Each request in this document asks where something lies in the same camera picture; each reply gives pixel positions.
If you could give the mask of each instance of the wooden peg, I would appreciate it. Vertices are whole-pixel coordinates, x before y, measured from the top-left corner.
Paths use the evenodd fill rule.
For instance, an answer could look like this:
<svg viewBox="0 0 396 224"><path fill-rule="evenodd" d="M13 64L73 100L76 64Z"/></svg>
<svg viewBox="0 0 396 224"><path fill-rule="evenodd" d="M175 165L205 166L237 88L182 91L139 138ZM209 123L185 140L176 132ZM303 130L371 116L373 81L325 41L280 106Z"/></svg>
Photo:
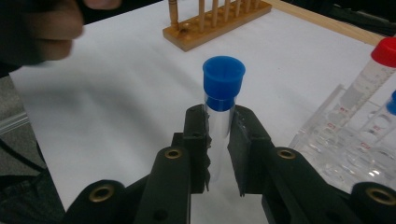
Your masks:
<svg viewBox="0 0 396 224"><path fill-rule="evenodd" d="M169 16L171 18L171 26L178 30L178 11L177 0L168 0L169 3Z"/></svg>
<svg viewBox="0 0 396 224"><path fill-rule="evenodd" d="M230 14L231 0L225 0L224 2L224 22L228 21L228 15Z"/></svg>
<svg viewBox="0 0 396 224"><path fill-rule="evenodd" d="M199 32L203 32L205 29L205 0L199 0Z"/></svg>
<svg viewBox="0 0 396 224"><path fill-rule="evenodd" d="M248 13L250 11L250 3L251 0L245 0L245 13Z"/></svg>
<svg viewBox="0 0 396 224"><path fill-rule="evenodd" d="M239 16L239 11L241 9L241 0L236 0L235 4L236 4L236 6L235 6L235 17L238 17Z"/></svg>
<svg viewBox="0 0 396 224"><path fill-rule="evenodd" d="M254 9L259 8L260 0L254 0Z"/></svg>
<svg viewBox="0 0 396 224"><path fill-rule="evenodd" d="M213 0L213 2L212 2L212 27L216 27L218 25L218 7L219 7L219 0Z"/></svg>

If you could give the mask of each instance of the red cap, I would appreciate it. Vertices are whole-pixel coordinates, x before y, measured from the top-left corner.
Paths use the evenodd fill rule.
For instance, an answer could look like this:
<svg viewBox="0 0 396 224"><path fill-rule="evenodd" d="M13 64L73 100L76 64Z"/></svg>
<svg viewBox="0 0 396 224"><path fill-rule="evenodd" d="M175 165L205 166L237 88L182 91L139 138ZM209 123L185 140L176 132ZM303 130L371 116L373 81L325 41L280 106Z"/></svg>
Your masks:
<svg viewBox="0 0 396 224"><path fill-rule="evenodd" d="M372 58L387 67L396 67L396 37L382 39L373 50Z"/></svg>

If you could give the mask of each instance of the wooden test tube rack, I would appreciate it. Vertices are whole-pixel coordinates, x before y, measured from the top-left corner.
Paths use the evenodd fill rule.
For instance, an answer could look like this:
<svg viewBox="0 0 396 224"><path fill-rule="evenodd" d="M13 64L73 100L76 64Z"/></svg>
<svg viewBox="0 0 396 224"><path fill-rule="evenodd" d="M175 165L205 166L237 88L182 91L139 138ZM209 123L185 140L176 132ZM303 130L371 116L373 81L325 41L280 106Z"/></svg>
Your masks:
<svg viewBox="0 0 396 224"><path fill-rule="evenodd" d="M200 0L199 14L186 21L177 21L177 0L169 0L171 26L163 29L163 36L170 42L188 51L207 41L253 21L271 11L271 5L261 0L213 0L211 11L204 12L204 0Z"/></svg>

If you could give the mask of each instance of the glass test tube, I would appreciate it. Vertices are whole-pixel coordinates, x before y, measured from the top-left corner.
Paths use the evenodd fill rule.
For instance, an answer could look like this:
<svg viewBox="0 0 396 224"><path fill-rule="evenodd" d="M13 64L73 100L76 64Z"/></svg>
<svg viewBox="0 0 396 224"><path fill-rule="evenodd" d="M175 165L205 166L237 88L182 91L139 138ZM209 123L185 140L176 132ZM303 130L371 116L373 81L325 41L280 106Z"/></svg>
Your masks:
<svg viewBox="0 0 396 224"><path fill-rule="evenodd" d="M367 139L367 147L377 144L396 128L396 91L359 130Z"/></svg>
<svg viewBox="0 0 396 224"><path fill-rule="evenodd" d="M396 37L384 38L371 54L358 77L341 96L338 104L327 115L324 127L317 130L320 144L336 143L336 134L364 103L396 72Z"/></svg>
<svg viewBox="0 0 396 224"><path fill-rule="evenodd" d="M396 165L392 152L376 145L396 128L396 91L390 99L358 130L346 148L346 162L359 168L367 180L384 182L387 167Z"/></svg>
<svg viewBox="0 0 396 224"><path fill-rule="evenodd" d="M221 155L228 144L236 95L242 85L245 66L235 58L218 56L204 63L205 111L208 115L210 182L219 179Z"/></svg>

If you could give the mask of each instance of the plastic test tube rack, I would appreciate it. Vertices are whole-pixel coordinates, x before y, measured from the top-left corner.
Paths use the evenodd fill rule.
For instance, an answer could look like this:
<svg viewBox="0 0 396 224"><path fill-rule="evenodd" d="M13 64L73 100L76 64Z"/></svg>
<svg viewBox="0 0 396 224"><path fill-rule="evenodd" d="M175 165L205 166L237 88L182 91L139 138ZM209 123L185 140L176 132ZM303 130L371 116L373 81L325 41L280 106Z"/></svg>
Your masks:
<svg viewBox="0 0 396 224"><path fill-rule="evenodd" d="M352 186L362 181L378 182L385 186L396 188L396 161L391 165L387 164L377 171L375 164L381 161L383 154L372 154L370 160L362 160L366 162L365 167L355 166L348 163L346 150L354 147L356 142L358 129L361 128L380 107L372 102L367 102L362 108L356 112L351 120L339 130L332 141L320 140L318 127L323 127L326 122L326 116L333 110L334 106L339 102L339 98L346 90L343 86L338 86L328 99L319 107L314 115L303 125L300 131L294 136L290 143L290 147L302 153L311 164L317 168L322 177L331 185L350 192ZM381 148L383 151L391 153L391 157L396 156L396 139L394 134L396 131L388 134L382 139L375 148ZM359 137L359 142L368 139Z"/></svg>
<svg viewBox="0 0 396 224"><path fill-rule="evenodd" d="M271 11L271 5L261 0L212 1L212 10L205 12L205 0L199 0L198 16L178 22L177 0L169 1L171 26L163 29L163 36L188 51L207 41L253 21Z"/></svg>

